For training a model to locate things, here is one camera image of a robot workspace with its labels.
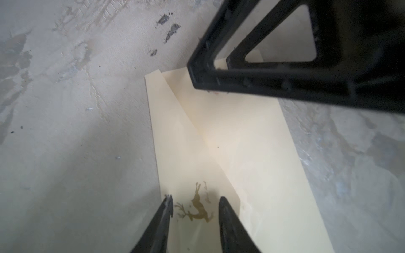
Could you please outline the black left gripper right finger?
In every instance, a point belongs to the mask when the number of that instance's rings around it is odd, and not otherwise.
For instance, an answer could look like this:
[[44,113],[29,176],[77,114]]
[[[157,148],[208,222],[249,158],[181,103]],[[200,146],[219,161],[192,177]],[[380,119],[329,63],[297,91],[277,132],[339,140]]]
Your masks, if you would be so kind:
[[260,253],[231,204],[222,196],[219,200],[219,229],[223,253]]

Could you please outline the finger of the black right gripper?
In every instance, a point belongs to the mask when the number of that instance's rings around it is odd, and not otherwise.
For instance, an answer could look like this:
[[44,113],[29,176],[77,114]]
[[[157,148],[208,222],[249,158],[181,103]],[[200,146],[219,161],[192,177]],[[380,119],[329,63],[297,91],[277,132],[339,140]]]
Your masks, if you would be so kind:
[[[247,62],[245,57],[248,53],[301,5],[306,5],[309,9],[312,35],[316,49],[315,59],[309,62]],[[333,1],[279,1],[231,52],[226,59],[227,66],[230,69],[270,68],[279,64],[308,68],[332,66],[341,57],[337,28]]]
[[[256,5],[223,2],[187,63],[194,88],[404,113],[404,1],[279,1],[230,53],[227,69],[216,69],[216,55]],[[303,5],[315,59],[247,62],[250,51]]]

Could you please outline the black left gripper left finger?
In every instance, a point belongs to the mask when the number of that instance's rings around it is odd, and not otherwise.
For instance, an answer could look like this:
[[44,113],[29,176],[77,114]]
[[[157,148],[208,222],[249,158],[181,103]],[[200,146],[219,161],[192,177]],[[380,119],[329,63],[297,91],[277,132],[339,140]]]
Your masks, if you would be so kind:
[[173,213],[172,195],[165,195],[153,219],[131,253],[166,253],[170,220]]

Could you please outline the tan manila envelope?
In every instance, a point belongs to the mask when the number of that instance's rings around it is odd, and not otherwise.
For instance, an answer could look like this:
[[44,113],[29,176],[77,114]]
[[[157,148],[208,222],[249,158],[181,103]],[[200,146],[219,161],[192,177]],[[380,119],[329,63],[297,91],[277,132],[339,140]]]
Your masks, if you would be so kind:
[[145,80],[170,253],[221,252],[221,197],[263,253],[333,252],[277,99],[197,90],[186,68]]

